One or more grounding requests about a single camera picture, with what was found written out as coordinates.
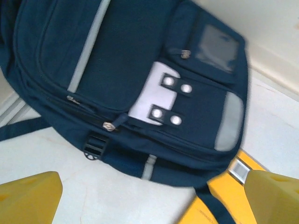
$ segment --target navy blue backpack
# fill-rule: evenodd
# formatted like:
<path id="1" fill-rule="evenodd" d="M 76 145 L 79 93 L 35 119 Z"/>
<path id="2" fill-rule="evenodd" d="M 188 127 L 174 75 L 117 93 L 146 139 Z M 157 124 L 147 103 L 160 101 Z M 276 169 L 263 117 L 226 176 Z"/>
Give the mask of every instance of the navy blue backpack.
<path id="1" fill-rule="evenodd" d="M 234 223 L 207 181 L 242 141 L 244 39 L 190 0 L 1 0 L 0 66 L 40 118 L 90 160 L 145 180 L 194 187 Z"/>

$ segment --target backpack strap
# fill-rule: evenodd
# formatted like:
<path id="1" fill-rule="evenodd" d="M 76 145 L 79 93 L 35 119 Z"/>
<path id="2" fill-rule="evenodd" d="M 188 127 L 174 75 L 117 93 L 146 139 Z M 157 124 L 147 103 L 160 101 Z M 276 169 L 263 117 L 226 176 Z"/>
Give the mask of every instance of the backpack strap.
<path id="1" fill-rule="evenodd" d="M 203 188 L 195 189 L 196 195 L 203 201 L 209 208 L 215 219 L 219 224 L 235 224 L 232 216 L 226 207 L 215 198 L 206 184 Z"/>
<path id="2" fill-rule="evenodd" d="M 0 141 L 51 127 L 42 117 L 23 120 L 0 128 Z"/>

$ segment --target metal zipper pull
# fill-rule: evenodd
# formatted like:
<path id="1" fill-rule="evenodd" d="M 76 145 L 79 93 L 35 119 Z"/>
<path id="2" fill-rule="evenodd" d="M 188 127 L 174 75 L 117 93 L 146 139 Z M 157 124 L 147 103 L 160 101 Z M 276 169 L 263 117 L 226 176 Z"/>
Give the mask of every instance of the metal zipper pull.
<path id="1" fill-rule="evenodd" d="M 90 108 L 89 106 L 86 106 L 86 105 L 84 105 L 84 104 L 78 102 L 77 100 L 75 100 L 74 97 L 67 96 L 66 98 L 67 98 L 69 101 L 71 101 L 71 102 L 73 102 L 73 103 L 79 105 L 79 106 L 82 107 L 83 109 L 85 109 L 85 110 L 87 110 L 87 111 L 89 111 L 89 112 L 91 112 L 91 113 L 95 113 L 95 111 L 94 111 L 92 108 Z"/>
<path id="2" fill-rule="evenodd" d="M 129 119 L 128 114 L 122 113 L 115 121 L 112 123 L 110 122 L 104 122 L 103 128 L 105 128 L 107 131 L 112 132 L 117 127 L 119 127 L 121 124 L 125 123 Z"/>
<path id="3" fill-rule="evenodd" d="M 66 98 L 67 98 L 69 101 L 71 101 L 71 102 L 73 102 L 73 103 L 75 103 L 75 104 L 77 104 L 77 105 L 80 105 L 80 103 L 79 103 L 78 101 L 76 101 L 76 100 L 74 99 L 74 97 L 67 96 Z"/>
<path id="4" fill-rule="evenodd" d="M 191 55 L 191 51 L 189 50 L 180 50 L 180 49 L 171 49 L 170 53 L 172 55 L 181 55 L 181 58 L 188 59 Z"/>
<path id="5" fill-rule="evenodd" d="M 191 51 L 189 50 L 182 50 L 181 58 L 188 59 L 191 55 Z"/>

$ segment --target gray fabric panel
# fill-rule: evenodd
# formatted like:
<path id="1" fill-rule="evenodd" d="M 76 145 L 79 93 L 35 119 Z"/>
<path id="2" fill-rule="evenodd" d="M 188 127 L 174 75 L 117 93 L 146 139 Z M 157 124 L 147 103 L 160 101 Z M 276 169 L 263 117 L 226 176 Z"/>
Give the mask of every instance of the gray fabric panel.
<path id="1" fill-rule="evenodd" d="M 71 78 L 70 85 L 67 89 L 70 92 L 75 93 L 79 86 L 79 83 L 83 76 L 83 72 L 84 72 L 87 62 L 89 60 L 89 56 L 93 50 L 94 43 L 97 39 L 101 24 L 103 22 L 103 19 L 106 14 L 106 11 L 108 9 L 108 6 L 110 4 L 110 1 L 111 0 L 102 0 L 102 2 L 100 3 L 98 11 L 93 19 L 93 24 L 89 30 L 87 39 L 85 41 L 85 45 L 84 45 L 82 53 L 80 55 L 78 64 L 77 64 L 74 74 Z"/>
<path id="2" fill-rule="evenodd" d="M 229 151 L 233 149 L 239 139 L 243 122 L 244 104 L 235 94 L 227 92 L 221 124 L 216 136 L 215 149 Z"/>
<path id="3" fill-rule="evenodd" d="M 157 157 L 154 155 L 149 155 L 148 160 L 146 161 L 145 165 L 144 165 L 144 170 L 143 170 L 143 174 L 142 174 L 142 179 L 144 180 L 150 180 L 151 176 L 153 174 L 153 170 L 154 170 L 154 164 L 157 160 Z"/>

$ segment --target black strap buckle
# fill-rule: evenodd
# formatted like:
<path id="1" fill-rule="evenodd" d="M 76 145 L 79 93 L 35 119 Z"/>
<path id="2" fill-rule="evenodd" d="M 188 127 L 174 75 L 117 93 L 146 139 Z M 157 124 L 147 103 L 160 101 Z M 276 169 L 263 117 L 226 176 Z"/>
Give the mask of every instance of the black strap buckle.
<path id="1" fill-rule="evenodd" d="M 99 160 L 104 153 L 108 142 L 108 137 L 92 132 L 89 134 L 82 151 L 87 159 L 92 161 Z"/>

